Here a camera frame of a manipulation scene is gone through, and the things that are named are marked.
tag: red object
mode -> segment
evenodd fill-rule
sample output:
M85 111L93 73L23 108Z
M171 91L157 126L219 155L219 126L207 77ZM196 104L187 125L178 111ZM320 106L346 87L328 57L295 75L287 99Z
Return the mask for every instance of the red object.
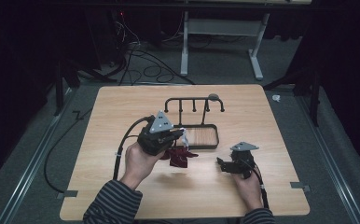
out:
M160 158L161 160L171 159L170 165L174 167L187 168L187 158L198 157L198 154L188 151L188 147L172 147L165 151L165 154Z

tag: person's right hand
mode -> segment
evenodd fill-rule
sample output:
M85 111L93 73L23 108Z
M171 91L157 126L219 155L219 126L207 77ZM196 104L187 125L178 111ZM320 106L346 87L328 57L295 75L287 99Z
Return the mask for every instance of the person's right hand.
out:
M262 208L263 205L261 202L261 187L259 185L256 174L252 172L250 177L247 179L243 179L241 175L231 175L235 180L238 191L241 194L241 197L249 211L257 208Z
M165 151L161 151L157 156L151 156L145 153L137 142L128 146L125 154L125 174L119 181L135 190L151 174L155 163L164 153Z

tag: striped sleeve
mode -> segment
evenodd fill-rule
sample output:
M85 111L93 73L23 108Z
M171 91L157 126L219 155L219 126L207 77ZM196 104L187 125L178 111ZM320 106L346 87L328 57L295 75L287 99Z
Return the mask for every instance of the striped sleeve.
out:
M246 214L242 220L243 224L271 224L275 223L275 218L271 210L266 208L257 208Z
M85 212L84 223L133 223L142 197L142 192L110 180Z

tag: metal stand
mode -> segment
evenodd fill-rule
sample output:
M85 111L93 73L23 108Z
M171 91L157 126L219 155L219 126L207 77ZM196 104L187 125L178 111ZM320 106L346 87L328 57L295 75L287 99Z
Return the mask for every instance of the metal stand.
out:
M183 50L181 56L181 76L188 75L188 35L247 35L255 36L256 44L249 49L249 58L257 80L262 80L262 72L256 57L262 37L268 24L269 13L264 14L262 21L223 21L209 19L190 19L188 12L184 15Z

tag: wooden table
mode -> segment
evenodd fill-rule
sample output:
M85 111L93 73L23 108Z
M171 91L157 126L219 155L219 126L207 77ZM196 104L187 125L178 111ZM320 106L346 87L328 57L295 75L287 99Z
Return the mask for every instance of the wooden table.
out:
M118 145L129 127L138 119L157 115L172 97L207 97L215 93L223 101L211 102L205 123L218 129L217 149L194 150L199 157L188 160L188 168L158 161L152 174L138 187L144 193L136 218L242 217L247 209L240 199L232 177L222 173L216 158L230 161L230 148L241 141L259 147L252 154L262 173L270 209L275 216L307 215L310 207L298 182L293 163L269 102L259 85L138 86L102 87L79 151L68 190L76 197L64 199L61 218L80 220L103 184L113 176ZM203 102L183 102L183 124L200 124ZM168 119L177 124L178 103L169 103ZM135 127L138 134L146 123ZM136 141L130 138L126 146ZM121 160L119 178L124 172Z

